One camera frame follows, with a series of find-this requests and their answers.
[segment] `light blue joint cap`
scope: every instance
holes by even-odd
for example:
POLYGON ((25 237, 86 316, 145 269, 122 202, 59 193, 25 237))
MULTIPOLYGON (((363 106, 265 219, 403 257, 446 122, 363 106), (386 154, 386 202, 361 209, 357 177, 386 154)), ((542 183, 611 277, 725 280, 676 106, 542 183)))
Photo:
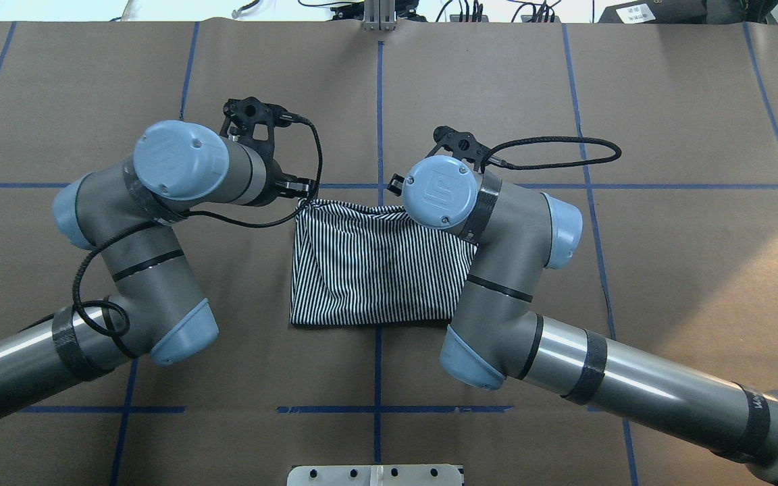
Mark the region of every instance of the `light blue joint cap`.
POLYGON ((570 203, 562 202, 546 193, 542 193, 548 202, 552 215, 552 251, 548 257, 546 268, 563 268, 572 259, 572 253, 581 241, 581 230, 584 221, 581 211, 570 203))
POLYGON ((479 184, 463 162, 431 156, 410 169, 401 190, 410 218, 433 230, 460 224, 473 211, 479 184))
POLYGON ((151 350, 153 362, 170 366, 203 350, 218 338, 218 324, 204 298, 182 318, 151 350))
POLYGON ((72 245, 84 250, 94 250, 95 247, 86 239, 77 222, 77 192, 80 191, 83 179, 88 175, 71 182, 56 194, 53 199, 53 221, 56 222, 59 232, 68 237, 72 245))
POLYGON ((440 351, 440 364, 458 381, 472 387, 497 390, 503 385, 503 381, 506 381, 506 375, 476 354, 476 351, 455 333, 452 326, 446 329, 444 347, 440 351))
POLYGON ((230 168, 230 154, 201 124, 165 120, 146 129, 134 147, 136 176, 172 200, 195 200, 215 190, 230 168))

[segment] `coiled black cable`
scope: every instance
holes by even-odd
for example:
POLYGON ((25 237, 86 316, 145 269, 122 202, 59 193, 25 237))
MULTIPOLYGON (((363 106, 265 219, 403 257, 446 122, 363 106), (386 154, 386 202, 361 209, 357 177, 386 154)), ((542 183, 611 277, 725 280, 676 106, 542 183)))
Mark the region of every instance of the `coiled black cable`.
POLYGON ((561 167, 578 167, 581 165, 593 165, 594 163, 611 162, 620 158, 622 154, 623 151, 620 150, 620 147, 618 147, 617 144, 615 144, 614 142, 603 140, 601 138, 590 138, 589 136, 532 136, 532 138, 520 138, 518 140, 504 142, 503 144, 499 144, 496 145, 494 148, 491 148, 490 151, 485 152, 485 155, 482 156, 482 166, 479 167, 479 170, 481 170, 481 172, 484 173, 485 166, 487 166, 489 163, 492 165, 496 165, 497 167, 502 167, 504 169, 509 169, 509 170, 537 170, 537 169, 556 169, 561 167), (608 157, 600 157, 600 158, 594 158, 590 160, 579 160, 577 162, 540 163, 535 165, 515 165, 509 162, 494 163, 489 161, 491 156, 493 156, 495 153, 502 151, 504 149, 508 149, 509 147, 517 147, 519 145, 533 145, 533 144, 553 144, 553 142, 558 142, 559 144, 602 145, 603 147, 610 148, 612 151, 614 151, 614 154, 608 157))

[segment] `robot logo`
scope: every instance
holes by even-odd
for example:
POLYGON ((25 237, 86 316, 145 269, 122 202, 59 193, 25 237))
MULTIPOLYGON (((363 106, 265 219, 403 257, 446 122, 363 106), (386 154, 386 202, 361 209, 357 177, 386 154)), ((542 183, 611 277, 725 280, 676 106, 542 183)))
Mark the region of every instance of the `robot logo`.
POLYGON ((452 182, 457 176, 452 173, 435 171, 428 180, 424 199, 430 204, 447 209, 452 202, 452 182))

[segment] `silver metal tube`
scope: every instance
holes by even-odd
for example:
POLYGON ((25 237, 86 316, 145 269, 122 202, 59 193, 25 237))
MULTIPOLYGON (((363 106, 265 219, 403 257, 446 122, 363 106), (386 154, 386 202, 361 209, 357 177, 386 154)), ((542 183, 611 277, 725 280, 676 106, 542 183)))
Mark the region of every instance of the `silver metal tube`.
MULTIPOLYGON (((537 316, 524 316, 524 327, 537 316)), ((566 397, 581 382, 589 358, 585 331, 543 317, 541 341, 524 381, 566 397)), ((592 406, 625 417, 713 452, 733 453, 750 422, 750 398, 740 385, 669 362, 653 354, 600 338, 607 347, 602 381, 592 387, 592 406)), ((760 479, 778 481, 778 390, 763 397, 769 407, 769 431, 750 470, 760 479)))
MULTIPOLYGON (((103 322, 99 308, 86 311, 103 322)), ((72 318, 85 356, 104 369, 127 362, 110 338, 89 329, 80 317, 72 318)), ((82 382, 59 357, 52 328, 50 319, 0 341, 0 418, 82 382)))
MULTIPOLYGON (((746 428, 738 385, 607 340, 602 384, 590 405, 712 450, 726 450, 746 428)), ((544 317, 542 341, 524 381, 570 393, 587 354, 583 330, 544 317)))

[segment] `striped bag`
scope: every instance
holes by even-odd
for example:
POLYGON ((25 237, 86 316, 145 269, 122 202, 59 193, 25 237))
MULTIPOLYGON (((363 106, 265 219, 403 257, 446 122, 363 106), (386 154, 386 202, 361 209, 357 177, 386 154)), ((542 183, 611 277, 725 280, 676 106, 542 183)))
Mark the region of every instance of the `striped bag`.
POLYGON ((402 206, 313 200, 296 216, 290 323, 447 323, 474 252, 402 206))

